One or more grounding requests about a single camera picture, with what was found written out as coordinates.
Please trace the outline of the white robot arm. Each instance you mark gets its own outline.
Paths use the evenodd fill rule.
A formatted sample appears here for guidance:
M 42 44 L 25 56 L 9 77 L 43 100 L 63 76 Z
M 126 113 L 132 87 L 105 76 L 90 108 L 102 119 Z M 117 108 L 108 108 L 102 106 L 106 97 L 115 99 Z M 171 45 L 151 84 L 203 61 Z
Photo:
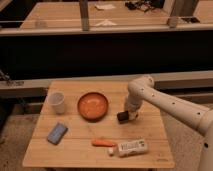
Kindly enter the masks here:
M 204 136 L 204 145 L 198 171 L 213 171 L 213 109 L 162 93 L 154 84 L 150 75 L 129 82 L 125 109 L 136 112 L 145 100 L 200 133 Z

